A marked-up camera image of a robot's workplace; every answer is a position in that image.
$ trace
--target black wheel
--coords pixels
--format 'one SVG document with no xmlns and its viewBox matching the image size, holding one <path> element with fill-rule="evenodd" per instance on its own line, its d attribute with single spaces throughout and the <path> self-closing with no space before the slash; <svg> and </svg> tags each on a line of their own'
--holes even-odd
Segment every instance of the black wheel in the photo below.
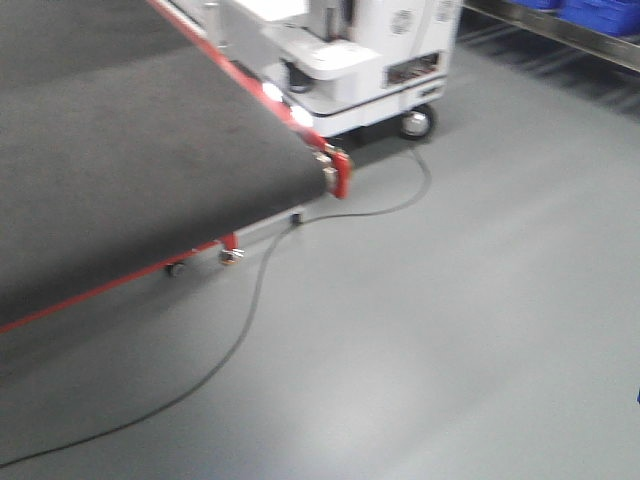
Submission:
<svg viewBox="0 0 640 480">
<path fill-rule="evenodd" d="M 167 265 L 166 270 L 171 277 L 176 278 L 184 273 L 185 268 L 187 268 L 187 266 L 184 263 L 177 262 L 172 263 L 171 265 Z"/>
<path fill-rule="evenodd" d="M 427 104 L 419 105 L 400 117 L 400 136 L 408 140 L 428 140 L 438 123 L 435 110 Z"/>
</svg>

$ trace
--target black conveyor belt surface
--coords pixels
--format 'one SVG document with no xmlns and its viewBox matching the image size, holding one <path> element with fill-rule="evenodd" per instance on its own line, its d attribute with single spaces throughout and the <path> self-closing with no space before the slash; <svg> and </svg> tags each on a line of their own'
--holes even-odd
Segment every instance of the black conveyor belt surface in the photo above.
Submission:
<svg viewBox="0 0 640 480">
<path fill-rule="evenodd" d="M 302 140 L 143 0 L 0 18 L 0 325 L 324 192 Z"/>
</svg>

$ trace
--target bright light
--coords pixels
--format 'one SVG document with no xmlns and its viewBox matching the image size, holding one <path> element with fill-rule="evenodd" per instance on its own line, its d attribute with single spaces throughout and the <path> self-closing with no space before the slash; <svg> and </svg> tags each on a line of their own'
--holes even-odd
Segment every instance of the bright light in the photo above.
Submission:
<svg viewBox="0 0 640 480">
<path fill-rule="evenodd" d="M 264 82 L 262 84 L 262 91 L 274 102 L 282 102 L 282 99 L 284 98 L 282 90 L 280 90 L 271 82 Z"/>
<path fill-rule="evenodd" d="M 303 127 L 313 127 L 313 117 L 300 105 L 294 105 L 293 107 L 291 107 L 291 116 Z"/>
</svg>

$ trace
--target red metal edge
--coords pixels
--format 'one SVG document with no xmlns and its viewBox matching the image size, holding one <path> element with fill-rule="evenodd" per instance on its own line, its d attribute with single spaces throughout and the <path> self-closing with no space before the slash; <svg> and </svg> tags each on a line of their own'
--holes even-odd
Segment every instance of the red metal edge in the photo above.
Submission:
<svg viewBox="0 0 640 480">
<path fill-rule="evenodd" d="M 302 139 L 311 147 L 321 152 L 329 152 L 331 146 L 312 128 L 306 128 L 300 125 L 291 117 L 291 110 L 282 102 L 276 102 L 270 99 L 262 90 L 262 84 L 253 77 L 246 75 L 242 70 L 236 67 L 225 55 L 215 48 L 206 38 L 200 36 L 192 26 L 185 20 L 176 16 L 170 7 L 159 0 L 147 0 L 160 15 L 162 15 L 169 23 L 178 29 L 187 39 L 196 45 L 207 57 L 216 63 L 227 75 L 236 81 L 241 87 L 257 98 L 265 107 L 271 110 L 287 127 L 298 133 Z M 348 184 L 351 178 L 351 161 L 349 157 L 342 152 L 340 158 L 334 160 L 334 167 L 338 170 L 339 180 L 338 189 L 333 192 L 337 198 L 345 198 L 347 196 Z"/>
<path fill-rule="evenodd" d="M 186 260 L 187 258 L 193 257 L 194 255 L 197 255 L 198 253 L 204 251 L 204 250 L 208 250 L 210 248 L 215 247 L 216 245 L 220 245 L 221 243 L 224 245 L 224 247 L 226 249 L 234 249 L 234 248 L 238 248 L 238 240 L 236 238 L 235 235 L 228 235 L 225 237 L 222 237 L 223 239 L 221 241 L 213 241 L 213 242 L 207 242 L 204 243 L 202 245 L 200 245 L 199 247 L 196 247 L 192 250 L 190 250 L 189 252 L 185 252 L 182 253 L 180 255 L 175 255 L 171 258 L 168 258 L 167 260 L 163 260 L 162 262 L 158 262 L 154 265 L 151 265 L 149 267 L 143 268 L 142 270 L 138 270 L 137 272 L 131 273 L 129 275 L 125 275 L 123 277 L 120 277 L 116 280 L 113 280 L 111 282 L 105 283 L 104 285 L 100 286 L 100 287 L 96 287 L 92 290 L 88 290 L 87 292 L 81 293 L 79 295 L 75 295 L 67 300 L 64 300 L 62 302 L 56 303 L 55 305 L 52 305 L 50 307 L 47 307 L 43 310 L 39 310 L 37 312 L 33 312 L 29 315 L 27 315 L 26 317 L 23 317 L 19 320 L 16 320 L 14 322 L 11 323 L 7 323 L 6 325 L 1 325 L 0 326 L 0 335 L 3 333 L 7 333 L 11 330 L 14 330 L 18 327 L 22 327 L 28 323 L 31 323 L 35 320 L 39 320 L 42 317 L 46 317 L 48 315 L 51 315 L 55 312 L 58 312 L 60 310 L 64 310 L 66 308 L 69 308 L 73 305 L 76 305 L 80 302 L 83 302 L 85 300 L 88 300 L 92 297 L 95 297 L 97 295 L 100 295 L 101 293 L 106 292 L 107 290 L 111 290 L 113 288 L 119 287 L 120 285 L 123 285 L 125 283 L 131 282 L 133 280 L 136 280 L 138 278 L 144 277 L 145 275 L 149 275 L 150 273 L 156 272 L 158 270 L 162 270 L 163 268 L 167 267 L 168 265 L 171 265 L 173 263 L 178 263 L 181 262 L 183 260 Z"/>
<path fill-rule="evenodd" d="M 215 48 L 206 38 L 198 35 L 191 25 L 177 17 L 172 10 L 158 0 L 147 0 L 160 15 L 177 28 L 187 39 L 196 45 L 207 57 L 216 63 L 227 75 L 233 78 L 241 87 L 256 97 L 263 105 L 271 110 L 287 127 L 298 133 L 306 143 L 324 150 L 326 140 L 313 129 L 305 128 L 291 117 L 289 108 L 281 102 L 271 100 L 263 91 L 262 84 L 236 67 L 220 50 Z"/>
</svg>

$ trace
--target caster wheel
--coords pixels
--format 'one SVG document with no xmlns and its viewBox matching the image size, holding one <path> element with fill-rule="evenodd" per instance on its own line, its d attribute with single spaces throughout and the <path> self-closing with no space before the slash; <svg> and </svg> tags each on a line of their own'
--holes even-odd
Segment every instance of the caster wheel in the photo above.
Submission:
<svg viewBox="0 0 640 480">
<path fill-rule="evenodd" d="M 402 115 L 400 136 L 408 140 L 429 139 L 437 123 L 436 112 L 429 105 L 419 105 Z"/>
<path fill-rule="evenodd" d="M 244 257 L 244 251 L 234 248 L 233 250 L 222 250 L 218 254 L 218 260 L 222 265 L 235 265 Z"/>
<path fill-rule="evenodd" d="M 187 268 L 187 266 L 182 262 L 173 263 L 167 265 L 167 273 L 173 278 L 176 278 L 184 273 L 185 268 Z"/>
</svg>

